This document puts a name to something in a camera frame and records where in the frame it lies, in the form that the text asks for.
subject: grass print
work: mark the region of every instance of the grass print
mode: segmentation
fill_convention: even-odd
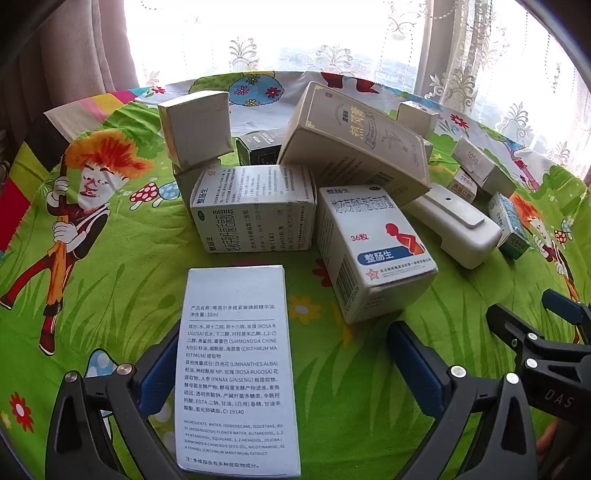
[[[140,114],[148,115],[144,121],[153,125],[153,118],[143,110],[125,110],[119,114],[120,120],[111,121],[114,125],[123,122],[131,131],[134,123],[129,118]],[[448,140],[436,139],[434,144],[445,142]],[[146,142],[143,148],[153,154],[158,145]],[[171,181],[164,153],[159,151],[155,160],[154,173],[147,177],[158,177],[158,185]],[[449,165],[450,168],[443,169],[439,164],[433,165],[434,178],[449,181],[453,175],[453,166]],[[588,225],[591,209],[588,202],[573,207],[568,190],[572,192],[574,187],[565,189],[563,179],[561,171],[552,171],[547,181],[553,188],[537,199],[523,190],[519,192],[535,202],[548,227],[560,224],[560,205],[576,210],[575,241],[567,243],[565,255],[582,299],[590,299],[585,258],[589,246],[583,243],[579,250],[576,241],[577,229],[584,231],[578,222],[584,219]],[[137,190],[146,181],[130,181],[124,189]],[[44,210],[50,184],[46,182],[38,192],[0,261],[0,294],[51,247],[54,218]],[[550,202],[551,194],[558,196],[560,203]],[[243,260],[241,255],[207,255],[180,199],[166,202],[158,209],[146,205],[131,212],[129,206],[127,197],[113,198],[112,215],[105,230],[88,258],[74,268],[64,296],[64,310],[58,317],[53,359],[46,358],[37,347],[49,282],[47,271],[23,289],[13,311],[0,310],[0,351],[9,358],[18,358],[22,365],[15,374],[14,362],[0,364],[0,378],[7,379],[0,385],[0,406],[15,391],[31,405],[35,434],[13,428],[9,435],[36,478],[43,477],[48,422],[63,374],[70,369],[84,372],[88,356],[98,347],[117,363],[136,361],[179,318],[188,268],[227,266]],[[487,264],[467,272],[438,249],[439,239],[411,221],[436,258],[440,273],[401,319],[446,362],[462,364],[473,375],[491,378],[500,378],[514,369],[513,352],[486,325],[486,309],[494,302],[511,306],[547,338],[571,340],[571,328],[541,307],[545,288],[566,293],[566,285],[553,271],[554,265],[547,265],[537,250],[530,249],[517,262],[508,261],[495,251]],[[431,425],[431,419],[420,413],[400,372],[386,354],[385,331],[395,317],[351,326],[351,339],[345,344],[342,319],[339,321],[333,310],[333,290],[321,287],[320,277],[311,273],[320,256],[315,247],[291,255],[248,255],[256,256],[262,264],[284,264],[288,296],[309,296],[312,303],[322,307],[320,318],[307,325],[290,319],[303,478],[325,478],[327,466],[331,476],[361,479],[370,473],[371,478],[378,480],[392,478]],[[461,453],[468,448],[469,437],[478,424],[478,418],[473,417],[444,478],[451,478],[461,463]],[[547,421],[547,416],[539,412],[534,413],[534,418],[538,429]],[[173,428],[172,419],[164,423],[152,420],[152,424],[160,436]],[[139,479],[115,422],[111,425],[113,441],[126,470],[131,478]]]

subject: black box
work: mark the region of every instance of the black box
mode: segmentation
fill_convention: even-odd
[[[260,130],[236,139],[240,165],[274,165],[281,149],[285,130]]]

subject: blue label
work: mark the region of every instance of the blue label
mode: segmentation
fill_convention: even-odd
[[[406,247],[391,247],[372,252],[363,252],[357,255],[357,261],[362,265],[374,265],[381,262],[389,262],[398,258],[412,257],[412,253]]]

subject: product box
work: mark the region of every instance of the product box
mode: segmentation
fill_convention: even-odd
[[[478,186],[494,195],[496,192],[510,197],[515,191],[515,184],[501,168],[485,153],[461,137],[452,150],[452,158],[466,170]]]
[[[478,192],[478,186],[476,182],[468,175],[463,168],[458,168],[453,180],[447,186],[448,190],[462,197],[468,203],[476,198]]]
[[[205,250],[308,250],[316,191],[302,165],[206,170],[191,194],[191,214]]]
[[[347,323],[396,312],[425,292],[437,265],[384,189],[321,188],[318,196],[316,242]]]
[[[500,193],[495,193],[488,204],[488,212],[503,232],[499,250],[507,257],[517,260],[530,245],[513,203]]]
[[[285,297],[281,265],[189,270],[174,347],[181,468],[227,478],[301,475]]]
[[[278,163],[304,164],[319,187],[373,183],[403,205],[429,190],[423,140],[388,115],[310,82]]]
[[[427,138],[435,131],[439,112],[409,100],[398,105],[396,120],[417,135]]]
[[[220,167],[219,158],[211,158],[209,161],[195,165],[189,170],[181,170],[173,163],[173,176],[177,181],[181,198],[187,210],[191,211],[191,194],[201,174],[205,170],[213,170],[218,167]]]
[[[240,165],[275,165],[285,130],[261,130],[241,135],[236,139]]]
[[[203,90],[158,105],[168,156],[181,170],[232,151],[227,92]]]
[[[425,157],[428,161],[433,153],[433,144],[429,140],[423,140],[423,143],[425,144]]]

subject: orange hair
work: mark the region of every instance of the orange hair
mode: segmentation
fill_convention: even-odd
[[[538,211],[538,209],[518,193],[511,195],[510,200],[513,202],[515,211],[517,212],[519,220],[521,220],[521,223],[524,227],[527,228],[532,218],[542,218],[542,214]]]
[[[92,163],[124,177],[138,179],[153,168],[154,162],[137,157],[137,151],[135,142],[128,140],[122,131],[107,129],[76,140],[67,148],[64,161],[68,167],[78,170],[84,164]]]

